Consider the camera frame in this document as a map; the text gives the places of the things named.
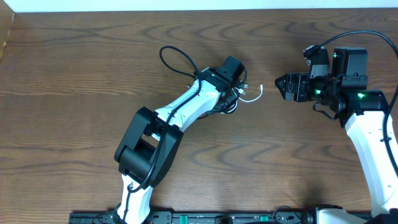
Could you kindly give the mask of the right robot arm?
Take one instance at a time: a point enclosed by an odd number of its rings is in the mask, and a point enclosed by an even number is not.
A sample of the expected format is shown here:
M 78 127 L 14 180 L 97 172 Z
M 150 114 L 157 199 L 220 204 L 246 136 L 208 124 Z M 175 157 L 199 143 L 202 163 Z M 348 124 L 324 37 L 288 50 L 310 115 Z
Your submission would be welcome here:
M 397 140 L 381 90 L 369 90 L 368 52 L 337 47 L 305 49 L 308 73 L 287 73 L 275 80 L 283 99 L 329 107 L 355 146 L 371 197 L 366 220 L 336 205 L 320 205 L 303 214 L 302 223 L 397 223 Z

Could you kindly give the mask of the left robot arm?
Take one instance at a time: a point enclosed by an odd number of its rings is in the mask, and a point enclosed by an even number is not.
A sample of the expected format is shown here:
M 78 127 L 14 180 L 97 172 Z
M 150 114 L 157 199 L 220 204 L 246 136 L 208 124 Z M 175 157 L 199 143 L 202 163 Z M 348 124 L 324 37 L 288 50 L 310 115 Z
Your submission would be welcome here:
M 239 60 L 228 57 L 221 67 L 198 72 L 193 85 L 175 101 L 136 112 L 114 154 L 124 185 L 116 223 L 146 220 L 152 191 L 171 168 L 185 130 L 203 116 L 229 113 L 238 99 L 234 88 L 246 73 Z

